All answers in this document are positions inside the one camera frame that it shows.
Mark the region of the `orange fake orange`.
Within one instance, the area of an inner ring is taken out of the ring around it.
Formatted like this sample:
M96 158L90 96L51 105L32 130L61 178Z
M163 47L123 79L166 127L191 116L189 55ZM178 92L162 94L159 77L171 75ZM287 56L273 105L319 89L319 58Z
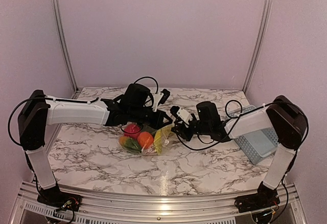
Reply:
M154 137L149 132L141 132L137 141L142 148L147 149L153 144Z

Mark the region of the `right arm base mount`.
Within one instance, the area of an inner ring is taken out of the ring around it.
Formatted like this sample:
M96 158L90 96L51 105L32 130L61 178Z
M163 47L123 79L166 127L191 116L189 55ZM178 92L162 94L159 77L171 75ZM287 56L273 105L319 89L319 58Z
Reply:
M235 199L235 206L237 207L239 213L260 210L272 206L277 206L279 204L280 199L276 194L269 198L265 194L255 193L238 196Z

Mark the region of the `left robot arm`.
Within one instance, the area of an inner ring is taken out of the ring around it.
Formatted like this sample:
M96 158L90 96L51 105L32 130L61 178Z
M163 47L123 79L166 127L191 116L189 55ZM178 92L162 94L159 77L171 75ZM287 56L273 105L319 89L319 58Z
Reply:
M15 107L22 110L17 117L19 140L13 139L12 142L24 150L41 187L40 195L53 206L61 206L64 194L44 150L46 127L62 123L115 127L133 122L158 130L172 123L167 113L158 109L169 96L170 92L166 89L152 94L148 87L139 83L130 84L124 94L114 99L96 98L90 101L47 96L43 90L35 90Z

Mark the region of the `clear zip top bag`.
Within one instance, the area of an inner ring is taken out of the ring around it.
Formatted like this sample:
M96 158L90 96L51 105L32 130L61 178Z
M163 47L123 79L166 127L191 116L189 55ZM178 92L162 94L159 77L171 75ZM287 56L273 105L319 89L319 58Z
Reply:
M120 127L122 135L118 138L118 143L129 153L142 156L161 156L172 147L171 128L172 125L167 125L156 130L150 126L130 122Z

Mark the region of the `yellow fake banana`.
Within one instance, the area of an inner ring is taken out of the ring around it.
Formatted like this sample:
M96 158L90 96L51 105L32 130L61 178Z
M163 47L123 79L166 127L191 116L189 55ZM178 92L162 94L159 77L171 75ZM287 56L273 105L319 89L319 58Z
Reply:
M171 148L169 136L171 134L171 125L165 126L156 131L153 146L158 155L164 154Z

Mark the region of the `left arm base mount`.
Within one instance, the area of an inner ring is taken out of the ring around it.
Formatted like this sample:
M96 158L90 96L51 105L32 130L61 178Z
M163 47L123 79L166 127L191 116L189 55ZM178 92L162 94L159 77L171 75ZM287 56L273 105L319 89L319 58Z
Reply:
M37 201L48 206L56 207L57 211L73 210L77 212L81 204L82 197L78 194L67 192L42 193Z

